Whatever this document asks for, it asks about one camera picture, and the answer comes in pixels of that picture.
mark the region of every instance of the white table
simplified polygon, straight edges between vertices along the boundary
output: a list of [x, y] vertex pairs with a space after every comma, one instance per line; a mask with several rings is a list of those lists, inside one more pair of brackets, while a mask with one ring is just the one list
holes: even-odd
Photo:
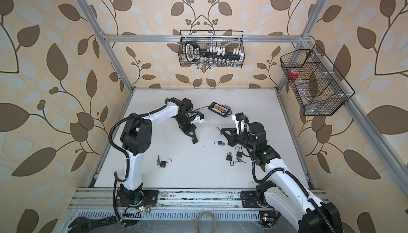
[[[268, 144], [271, 145], [285, 161], [292, 173], [305, 186], [307, 181], [299, 161], [298, 154], [275, 90], [271, 89], [177, 89], [177, 90], [136, 90], [130, 101], [125, 116], [130, 113], [146, 113], [164, 104], [165, 98], [188, 98], [194, 108], [209, 106], [213, 101], [226, 104], [232, 113], [243, 112], [250, 123], [262, 123], [266, 130]], [[234, 147], [227, 145], [227, 139], [220, 135], [218, 128], [235, 127], [231, 117], [222, 116], [203, 108], [203, 123], [196, 123], [198, 143], [193, 144], [178, 127], [175, 119], [170, 118], [154, 126], [152, 142], [145, 152], [142, 179], [145, 188], [217, 188], [245, 189], [255, 188], [257, 183], [252, 178], [252, 165], [249, 158], [243, 157], [245, 163], [230, 166], [226, 160], [228, 152], [236, 159]], [[120, 134], [125, 124], [118, 127], [114, 138], [115, 144], [122, 147]], [[223, 141], [225, 146], [214, 145]], [[165, 168], [156, 164], [157, 156], [162, 160], [173, 159]], [[125, 156], [111, 147], [105, 159], [94, 187], [113, 187], [113, 173], [118, 171], [123, 177]], [[262, 179], [266, 173], [256, 166], [256, 175]]]

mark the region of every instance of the black wire mesh basket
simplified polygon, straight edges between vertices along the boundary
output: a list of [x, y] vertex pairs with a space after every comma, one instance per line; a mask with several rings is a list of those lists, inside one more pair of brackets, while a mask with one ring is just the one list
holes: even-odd
[[323, 56], [315, 45], [311, 50], [299, 49], [280, 57], [282, 70], [304, 116], [333, 115], [355, 93], [329, 58], [333, 69], [324, 66], [319, 59]]
[[245, 59], [243, 31], [181, 30], [180, 66], [242, 67]]

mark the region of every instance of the wire basket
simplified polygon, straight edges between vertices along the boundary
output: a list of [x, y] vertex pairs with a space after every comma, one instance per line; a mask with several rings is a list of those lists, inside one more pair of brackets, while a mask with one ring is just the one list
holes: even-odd
[[[355, 91], [337, 67], [328, 70], [319, 59], [322, 50], [299, 49], [280, 57], [282, 70], [299, 103], [304, 116], [333, 115]], [[344, 81], [350, 88], [345, 91], [336, 82]]]
[[[245, 59], [243, 35], [243, 31], [235, 30], [181, 30], [180, 66], [242, 67]], [[198, 49], [190, 51], [188, 45]]]

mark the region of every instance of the wallpaper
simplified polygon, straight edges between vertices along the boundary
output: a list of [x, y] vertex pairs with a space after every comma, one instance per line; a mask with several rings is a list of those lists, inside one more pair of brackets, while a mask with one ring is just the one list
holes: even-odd
[[117, 42], [113, 48], [134, 87], [208, 89], [276, 87], [283, 75], [279, 57], [293, 50], [290, 43], [244, 43], [243, 67], [182, 67], [177, 43]]
[[88, 0], [107, 34], [241, 30], [300, 35], [316, 0]]
[[304, 117], [292, 89], [282, 96], [317, 187], [339, 209], [344, 233], [405, 232], [408, 199], [347, 110]]
[[0, 0], [2, 232], [49, 233], [127, 95], [74, 0]]
[[408, 163], [408, 1], [329, 0], [312, 32]]

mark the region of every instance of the gray floor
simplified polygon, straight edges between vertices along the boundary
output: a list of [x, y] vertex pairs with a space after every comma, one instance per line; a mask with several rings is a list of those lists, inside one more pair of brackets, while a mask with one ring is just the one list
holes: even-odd
[[[153, 221], [141, 220], [136, 225], [123, 228], [119, 222], [114, 225], [94, 228], [91, 233], [166, 233], [166, 232], [180, 232], [189, 233], [195, 232], [195, 220], [191, 221]], [[214, 223], [210, 220], [200, 220], [197, 224], [199, 233], [213, 233]], [[216, 233], [296, 233], [297, 231], [292, 225], [281, 216], [278, 222], [273, 226], [273, 229], [263, 229], [261, 225], [256, 222], [237, 222], [237, 221], [219, 221], [217, 222]]]

